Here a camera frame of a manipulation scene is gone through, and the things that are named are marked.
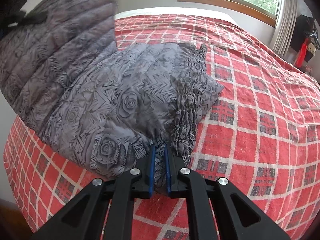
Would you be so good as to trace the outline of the grey rose-print quilted jacket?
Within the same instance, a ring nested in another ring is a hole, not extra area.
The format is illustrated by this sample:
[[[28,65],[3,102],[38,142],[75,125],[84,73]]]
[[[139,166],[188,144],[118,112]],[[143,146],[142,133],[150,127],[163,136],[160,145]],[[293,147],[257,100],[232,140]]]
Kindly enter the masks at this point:
[[[43,0],[45,22],[1,38],[1,93],[55,152],[107,179],[156,147],[155,187],[165,184],[164,146],[185,164],[198,123],[223,86],[206,72],[207,47],[116,44],[116,0]]]

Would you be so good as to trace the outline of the coat rack with clothes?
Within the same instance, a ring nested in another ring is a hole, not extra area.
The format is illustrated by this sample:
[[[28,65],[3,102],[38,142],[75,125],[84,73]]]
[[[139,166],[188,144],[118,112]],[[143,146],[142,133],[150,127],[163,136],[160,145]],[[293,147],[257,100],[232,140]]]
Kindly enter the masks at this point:
[[[308,63],[319,50],[318,30],[315,19],[300,15],[296,19],[290,47],[297,52],[294,66],[300,69],[304,62]]]

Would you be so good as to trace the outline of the grey white curtain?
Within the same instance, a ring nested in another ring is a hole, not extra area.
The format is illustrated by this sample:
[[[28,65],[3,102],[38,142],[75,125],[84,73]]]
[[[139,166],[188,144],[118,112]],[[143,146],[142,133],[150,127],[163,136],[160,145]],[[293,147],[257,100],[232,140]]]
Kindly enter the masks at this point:
[[[297,18],[298,0],[278,0],[276,25],[270,48],[279,56],[287,53]]]

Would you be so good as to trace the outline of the red plaid bed cover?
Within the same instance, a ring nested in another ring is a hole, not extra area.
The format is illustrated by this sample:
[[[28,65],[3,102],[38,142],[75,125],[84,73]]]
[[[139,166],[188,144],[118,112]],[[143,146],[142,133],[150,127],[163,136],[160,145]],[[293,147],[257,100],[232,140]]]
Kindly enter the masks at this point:
[[[199,123],[190,167],[226,177],[283,228],[303,236],[319,212],[319,84],[240,27],[201,16],[116,20],[119,50],[135,43],[206,44],[207,73],[224,89]],[[59,156],[17,117],[3,153],[31,230],[95,175]],[[132,239],[189,239],[185,200],[136,200]]]

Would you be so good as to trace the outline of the white mattress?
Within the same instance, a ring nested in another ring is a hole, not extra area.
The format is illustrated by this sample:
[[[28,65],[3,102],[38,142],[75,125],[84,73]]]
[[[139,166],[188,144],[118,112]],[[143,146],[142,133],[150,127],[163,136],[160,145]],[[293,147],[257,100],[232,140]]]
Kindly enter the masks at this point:
[[[219,19],[223,21],[230,22],[236,26],[239,26],[235,20],[231,18],[228,14],[224,12],[219,12],[215,10],[189,8],[189,7],[153,7],[153,8],[143,8],[135,9],[117,13],[114,16],[115,20],[132,17],[132,16],[142,16],[142,15],[186,15],[186,16],[201,16],[213,19]]]

